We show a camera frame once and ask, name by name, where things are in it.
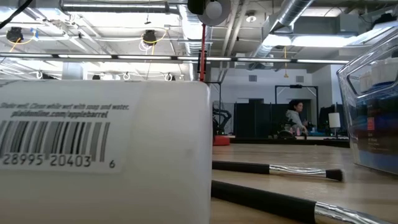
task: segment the wooden table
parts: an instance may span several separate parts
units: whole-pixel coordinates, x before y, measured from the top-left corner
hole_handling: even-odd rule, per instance
[[[213,148],[213,160],[343,169],[345,182],[291,175],[213,170],[213,180],[325,202],[398,223],[398,177],[353,164],[351,150],[329,146],[235,144]],[[298,223],[213,198],[212,224]]]

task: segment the woman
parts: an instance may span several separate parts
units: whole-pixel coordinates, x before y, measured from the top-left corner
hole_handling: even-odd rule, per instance
[[[305,125],[307,125],[307,122],[304,121],[304,124],[301,122],[300,115],[299,113],[303,110],[303,103],[299,100],[292,100],[289,103],[289,108],[286,111],[286,117],[289,121],[292,121],[295,123],[293,125],[293,130],[295,131],[297,128],[300,128],[300,130],[304,133],[308,133],[307,128]]]

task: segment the clear plastic container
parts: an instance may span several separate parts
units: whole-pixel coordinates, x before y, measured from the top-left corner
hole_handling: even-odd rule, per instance
[[[398,174],[398,30],[337,73],[356,164]]]

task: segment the silver metal ferrule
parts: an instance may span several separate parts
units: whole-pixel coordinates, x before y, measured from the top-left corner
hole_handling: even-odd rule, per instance
[[[326,177],[326,171],[322,169],[269,165],[270,174],[298,174]]]
[[[315,204],[314,215],[315,223],[391,224],[365,213],[321,202]]]

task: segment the red pole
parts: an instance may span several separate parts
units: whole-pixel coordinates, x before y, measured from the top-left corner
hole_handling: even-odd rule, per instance
[[[206,24],[202,24],[203,33],[201,36],[201,58],[200,58],[200,81],[205,81],[205,39],[206,39]]]

